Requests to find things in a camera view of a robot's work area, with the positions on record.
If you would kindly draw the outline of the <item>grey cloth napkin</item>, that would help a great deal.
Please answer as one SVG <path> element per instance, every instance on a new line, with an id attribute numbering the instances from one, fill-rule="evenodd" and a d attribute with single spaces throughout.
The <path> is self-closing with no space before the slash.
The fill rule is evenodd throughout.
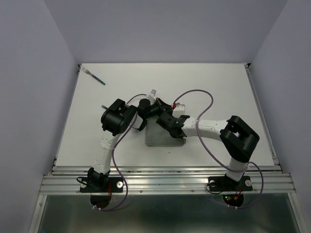
<path id="1" fill-rule="evenodd" d="M 148 119 L 145 129 L 145 144 L 151 147 L 181 147 L 185 145 L 186 139 L 173 138 L 169 132 L 156 123 L 156 118 Z"/>

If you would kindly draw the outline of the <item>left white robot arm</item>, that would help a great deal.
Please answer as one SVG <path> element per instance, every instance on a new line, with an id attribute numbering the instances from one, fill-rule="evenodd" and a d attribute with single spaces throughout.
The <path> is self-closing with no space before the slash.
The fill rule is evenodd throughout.
<path id="1" fill-rule="evenodd" d="M 135 123 L 137 117 L 142 119 L 139 126 L 141 131 L 147 125 L 148 118 L 159 116 L 164 112 L 171 114 L 173 106 L 159 98 L 156 98 L 153 104 L 148 98 L 141 99 L 137 107 L 129 105 L 121 99 L 113 102 L 101 117 L 103 152 L 96 157 L 94 165 L 87 172 L 86 180 L 81 183 L 92 186 L 97 191 L 104 191 L 108 187 L 112 154 L 119 137 Z"/>

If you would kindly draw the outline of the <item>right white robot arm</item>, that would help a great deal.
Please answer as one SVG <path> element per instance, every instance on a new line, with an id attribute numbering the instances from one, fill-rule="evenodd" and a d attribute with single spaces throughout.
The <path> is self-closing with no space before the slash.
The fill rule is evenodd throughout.
<path id="1" fill-rule="evenodd" d="M 173 138 L 197 136 L 208 154 L 227 170 L 224 185 L 228 189 L 235 189 L 241 184 L 241 178 L 247 171 L 250 158 L 260 140 L 259 135 L 239 116 L 231 116 L 228 120 L 203 120 L 199 116 L 194 118 L 181 115 L 176 118 L 169 113 L 162 113 L 156 124 L 168 131 Z M 203 138 L 223 143 L 231 156 L 228 166 L 212 154 Z"/>

